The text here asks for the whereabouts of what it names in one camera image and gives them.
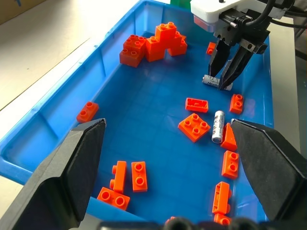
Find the battery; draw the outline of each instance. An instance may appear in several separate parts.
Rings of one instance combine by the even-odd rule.
[[[220,80],[218,78],[211,77],[209,75],[205,75],[202,78],[202,83],[205,83],[207,85],[212,85],[214,87],[219,87]],[[232,85],[233,84],[231,83],[230,85],[226,86],[224,90],[228,90],[228,91],[231,90]]]
[[[220,144],[223,141],[223,130],[225,123],[225,113],[221,110],[216,111],[214,115],[212,141]]]

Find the white table surface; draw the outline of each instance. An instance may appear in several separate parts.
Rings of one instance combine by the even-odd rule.
[[[12,81],[18,87],[23,85],[23,90],[32,85],[0,111],[0,139],[73,64],[89,52],[96,38],[104,36],[136,2],[137,0],[48,0],[37,6],[40,10],[33,8],[29,10],[30,15],[26,12],[26,17],[22,14],[14,18],[14,23],[8,22],[11,27],[5,24],[0,26],[0,34],[11,31],[12,35],[18,37],[14,43],[1,43],[0,38],[0,60],[11,60],[0,62],[0,98],[6,96],[6,93],[10,98],[15,98],[21,93],[20,90],[2,91],[5,88],[2,87],[3,83],[7,83],[9,87],[12,80],[11,74],[3,73],[16,74],[17,80]],[[52,8],[57,18],[52,17],[53,20],[45,22],[43,31],[30,29],[26,33],[29,37],[21,39],[25,34],[24,30],[18,33],[13,25],[18,24],[18,28],[21,28],[20,24],[36,23],[36,19],[42,16],[41,11],[46,12],[48,8]],[[293,23],[289,18],[283,18],[282,21]],[[294,32],[291,28],[274,24],[270,25],[269,30],[274,126],[299,151]],[[42,40],[43,33],[48,34],[48,38],[45,36],[47,41]],[[34,78],[31,78],[26,68],[28,64],[34,68]],[[1,217],[22,186],[1,176],[0,185]]]

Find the bin floor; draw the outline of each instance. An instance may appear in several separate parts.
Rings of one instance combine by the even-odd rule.
[[[93,197],[108,187],[112,166],[127,161],[124,194],[129,196],[127,211],[147,220],[165,222],[171,216],[184,216],[193,222],[212,220],[213,195],[220,181],[223,153],[211,141],[214,113],[226,112],[226,121],[236,115],[228,112],[232,94],[240,93],[240,79],[232,92],[204,85],[210,56],[206,47],[189,45],[186,55],[149,63],[138,68],[119,65],[96,98],[100,109],[95,118],[106,118],[106,132]],[[185,110],[187,97],[208,100],[208,113],[196,112],[210,131],[193,143],[178,124],[192,112]],[[145,161],[148,191],[132,192],[131,162]]]

